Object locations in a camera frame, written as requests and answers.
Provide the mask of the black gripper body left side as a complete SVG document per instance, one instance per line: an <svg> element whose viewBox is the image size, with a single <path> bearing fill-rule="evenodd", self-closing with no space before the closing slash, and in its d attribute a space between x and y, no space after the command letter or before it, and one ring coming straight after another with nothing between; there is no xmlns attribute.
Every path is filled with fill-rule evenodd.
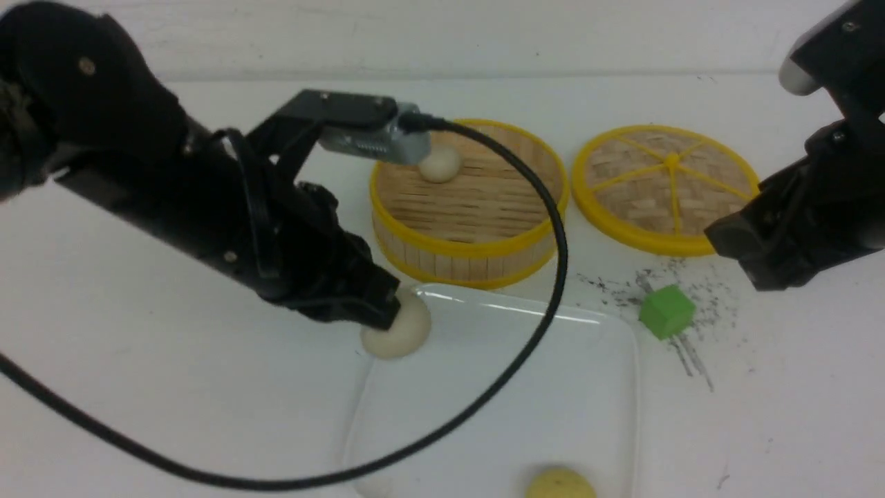
<svg viewBox="0 0 885 498"><path fill-rule="evenodd" d="M351 322L348 275L378 265L367 242L340 225L337 198L319 184L297 182L316 144L303 125L263 124L247 136L235 133L257 274L276 286L267 302L318 322Z"/></svg>

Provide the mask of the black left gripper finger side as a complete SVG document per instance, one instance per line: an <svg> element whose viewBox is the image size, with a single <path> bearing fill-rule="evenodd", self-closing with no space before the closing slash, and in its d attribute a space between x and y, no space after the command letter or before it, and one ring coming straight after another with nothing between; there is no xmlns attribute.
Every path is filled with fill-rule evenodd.
<svg viewBox="0 0 885 498"><path fill-rule="evenodd" d="M348 275L346 319L373 330L388 331L401 309L397 277L381 267L358 267Z"/></svg>

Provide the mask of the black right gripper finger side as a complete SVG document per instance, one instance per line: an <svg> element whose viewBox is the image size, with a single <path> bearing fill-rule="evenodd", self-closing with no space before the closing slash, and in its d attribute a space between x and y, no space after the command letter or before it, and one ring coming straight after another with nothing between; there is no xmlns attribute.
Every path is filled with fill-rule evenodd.
<svg viewBox="0 0 885 498"><path fill-rule="evenodd" d="M764 260L768 227L758 202L750 201L712 221L704 234L717 255L738 261L748 277L768 277Z"/></svg>

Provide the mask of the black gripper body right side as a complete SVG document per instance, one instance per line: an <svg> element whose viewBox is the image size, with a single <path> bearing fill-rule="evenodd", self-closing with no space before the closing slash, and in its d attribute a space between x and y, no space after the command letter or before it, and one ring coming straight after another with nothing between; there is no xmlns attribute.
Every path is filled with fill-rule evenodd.
<svg viewBox="0 0 885 498"><path fill-rule="evenodd" d="M761 183L750 204L761 246L750 257L758 291L805 286L815 275L883 250L883 150L847 122L805 142L805 157Z"/></svg>

